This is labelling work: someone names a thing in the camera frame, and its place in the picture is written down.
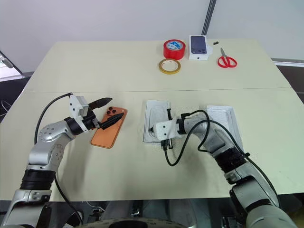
red tape roll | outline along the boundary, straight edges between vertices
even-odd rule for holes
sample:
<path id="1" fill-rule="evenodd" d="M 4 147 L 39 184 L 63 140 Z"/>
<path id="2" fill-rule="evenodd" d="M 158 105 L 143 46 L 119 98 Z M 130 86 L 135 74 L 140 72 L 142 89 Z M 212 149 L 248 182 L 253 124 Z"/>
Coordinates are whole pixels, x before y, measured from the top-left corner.
<path id="1" fill-rule="evenodd" d="M 179 60 L 184 57 L 186 45 L 178 39 L 170 39 L 163 44 L 163 56 Z"/>

red scissors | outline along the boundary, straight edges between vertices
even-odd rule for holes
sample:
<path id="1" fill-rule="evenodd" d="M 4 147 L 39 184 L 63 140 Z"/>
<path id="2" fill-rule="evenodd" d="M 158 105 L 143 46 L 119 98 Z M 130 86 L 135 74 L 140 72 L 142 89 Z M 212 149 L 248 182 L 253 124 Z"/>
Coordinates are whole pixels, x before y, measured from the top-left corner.
<path id="1" fill-rule="evenodd" d="M 222 53 L 222 56 L 220 58 L 218 58 L 218 65 L 220 67 L 222 67 L 222 68 L 228 68 L 228 67 L 229 68 L 234 68 L 238 65 L 238 62 L 234 58 L 231 58 L 231 57 L 227 56 L 222 48 L 220 48 L 220 51 Z"/>

phone case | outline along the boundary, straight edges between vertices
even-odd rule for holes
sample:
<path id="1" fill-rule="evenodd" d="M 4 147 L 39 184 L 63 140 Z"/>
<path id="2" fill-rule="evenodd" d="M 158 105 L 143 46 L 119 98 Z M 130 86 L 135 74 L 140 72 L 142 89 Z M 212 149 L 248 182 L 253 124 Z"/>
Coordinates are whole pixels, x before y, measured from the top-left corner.
<path id="1" fill-rule="evenodd" d="M 104 114 L 104 117 L 101 122 L 106 121 L 109 117 L 119 114 L 119 113 L 124 113 L 123 117 L 117 121 L 114 125 L 111 127 L 108 127 L 105 130 L 98 129 L 92 140 L 91 144 L 94 146 L 100 146 L 104 148 L 112 148 L 114 146 L 115 140 L 118 136 L 119 130 L 121 126 L 123 125 L 124 119 L 127 116 L 128 111 L 124 108 L 119 108 L 119 107 L 109 107 Z"/>

smartphone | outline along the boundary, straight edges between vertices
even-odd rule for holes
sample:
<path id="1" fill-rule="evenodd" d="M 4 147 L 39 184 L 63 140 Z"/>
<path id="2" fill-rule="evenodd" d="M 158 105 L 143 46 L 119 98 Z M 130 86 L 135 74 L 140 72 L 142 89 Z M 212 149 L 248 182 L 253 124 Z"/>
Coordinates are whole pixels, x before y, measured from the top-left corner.
<path id="1" fill-rule="evenodd" d="M 206 40 L 204 36 L 191 36 L 191 52 L 193 54 L 206 54 Z"/>
<path id="2" fill-rule="evenodd" d="M 91 140 L 91 144 L 93 146 L 100 146 L 108 149 L 114 146 L 115 140 L 118 136 L 121 126 L 123 125 L 124 119 L 127 116 L 128 111 L 124 108 L 109 107 L 101 121 L 104 122 L 111 116 L 119 113 L 123 113 L 123 117 L 119 121 L 117 121 L 117 123 L 115 123 L 111 127 L 108 127 L 105 130 L 100 128 L 95 132 Z"/>

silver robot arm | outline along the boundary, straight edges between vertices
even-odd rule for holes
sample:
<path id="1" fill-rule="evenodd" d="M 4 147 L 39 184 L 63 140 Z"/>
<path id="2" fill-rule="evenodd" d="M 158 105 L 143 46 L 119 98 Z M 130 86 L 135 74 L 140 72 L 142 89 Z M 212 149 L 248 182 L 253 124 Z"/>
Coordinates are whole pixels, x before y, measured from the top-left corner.
<path id="1" fill-rule="evenodd" d="M 181 134 L 188 134 L 194 125 L 203 120 L 206 120 L 203 115 L 173 119 L 157 123 L 153 130 L 157 138 L 164 142 Z M 203 140 L 206 130 L 205 122 L 198 125 L 192 133 Z M 277 196 L 262 174 L 247 161 L 228 135 L 215 128 L 214 124 L 210 125 L 204 147 L 223 170 L 228 183 L 233 185 L 230 196 L 238 212 L 247 218 L 248 228 L 297 227 L 279 208 Z"/>
<path id="2" fill-rule="evenodd" d="M 93 128 L 105 129 L 121 119 L 121 114 L 103 123 L 96 119 L 92 110 L 111 100 L 102 98 L 88 104 L 82 96 L 70 95 L 73 118 L 49 124 L 39 132 L 37 143 L 29 154 L 20 189 L 15 191 L 1 226 L 26 224 L 40 227 L 41 221 L 50 219 L 51 208 L 45 206 L 45 203 L 50 199 L 51 184 L 66 145 L 82 132 L 86 133 Z"/>

